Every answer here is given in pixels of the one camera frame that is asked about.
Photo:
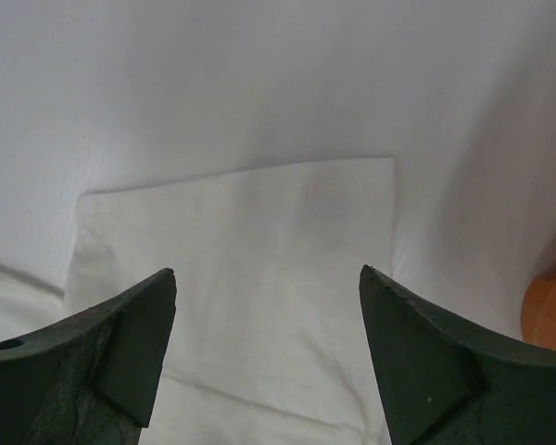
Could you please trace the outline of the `white floral t shirt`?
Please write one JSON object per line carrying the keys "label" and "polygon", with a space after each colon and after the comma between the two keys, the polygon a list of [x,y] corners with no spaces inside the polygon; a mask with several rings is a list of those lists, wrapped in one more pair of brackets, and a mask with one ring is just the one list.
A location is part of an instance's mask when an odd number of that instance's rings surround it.
{"label": "white floral t shirt", "polygon": [[383,444],[359,274],[388,272],[395,164],[298,163],[81,197],[62,296],[0,273],[0,340],[171,268],[144,444]]}

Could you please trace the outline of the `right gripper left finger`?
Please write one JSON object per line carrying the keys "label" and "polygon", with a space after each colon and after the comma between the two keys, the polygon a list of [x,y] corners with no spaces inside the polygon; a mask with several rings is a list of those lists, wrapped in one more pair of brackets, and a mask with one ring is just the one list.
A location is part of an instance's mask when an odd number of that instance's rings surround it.
{"label": "right gripper left finger", "polygon": [[118,296],[0,342],[0,444],[136,444],[175,316],[162,269]]}

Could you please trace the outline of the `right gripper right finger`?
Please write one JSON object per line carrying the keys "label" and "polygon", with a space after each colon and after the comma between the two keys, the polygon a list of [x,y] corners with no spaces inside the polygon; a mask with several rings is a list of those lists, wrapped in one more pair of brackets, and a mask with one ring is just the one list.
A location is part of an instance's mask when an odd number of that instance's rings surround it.
{"label": "right gripper right finger", "polygon": [[360,305],[394,444],[556,444],[556,351],[484,328],[369,265]]}

